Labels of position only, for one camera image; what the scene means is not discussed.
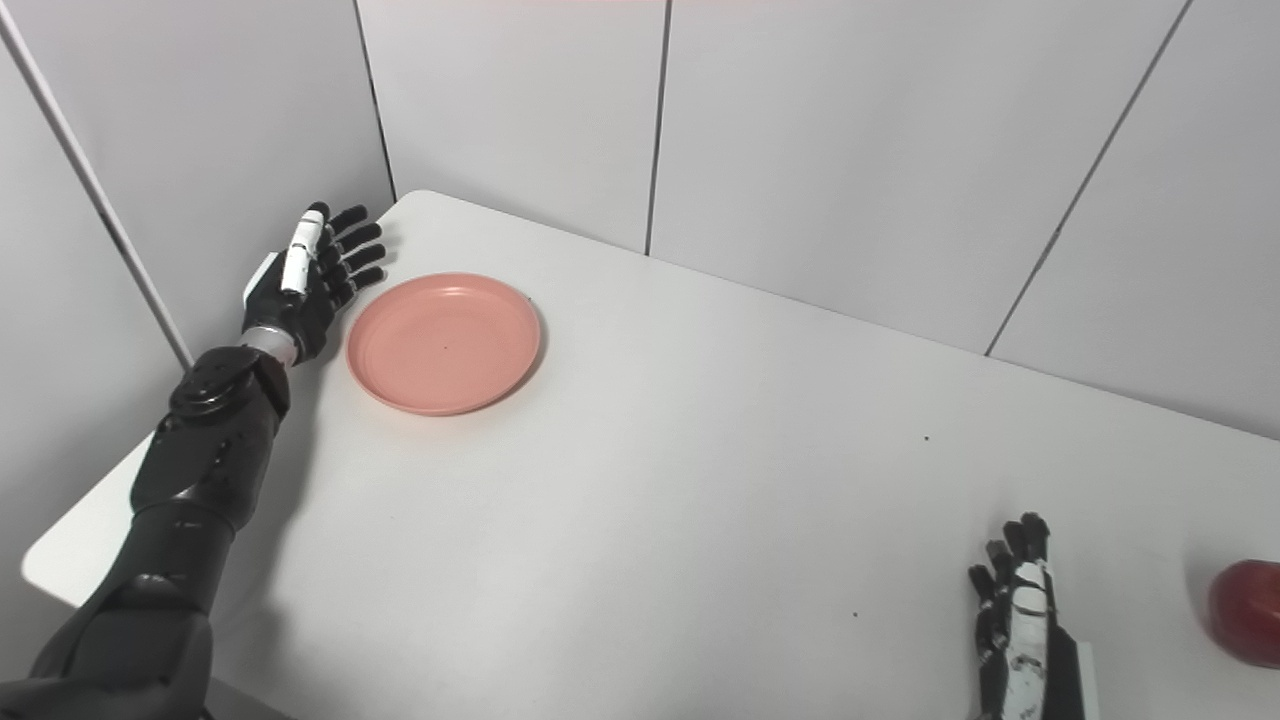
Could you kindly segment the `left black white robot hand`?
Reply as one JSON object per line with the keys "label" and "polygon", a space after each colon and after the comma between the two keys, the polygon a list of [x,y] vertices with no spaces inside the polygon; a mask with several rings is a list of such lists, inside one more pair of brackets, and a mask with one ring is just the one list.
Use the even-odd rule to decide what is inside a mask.
{"label": "left black white robot hand", "polygon": [[239,342],[291,368],[317,357],[335,319],[387,278],[383,228],[364,205],[311,204],[285,250],[270,252],[244,287]]}

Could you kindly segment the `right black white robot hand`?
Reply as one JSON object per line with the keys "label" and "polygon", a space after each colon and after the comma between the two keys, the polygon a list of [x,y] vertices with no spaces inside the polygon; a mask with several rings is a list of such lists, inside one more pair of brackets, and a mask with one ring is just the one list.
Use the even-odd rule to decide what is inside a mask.
{"label": "right black white robot hand", "polygon": [[1025,512],[1002,533],[966,573],[977,598],[977,716],[1096,719],[1092,650],[1061,625],[1046,520]]}

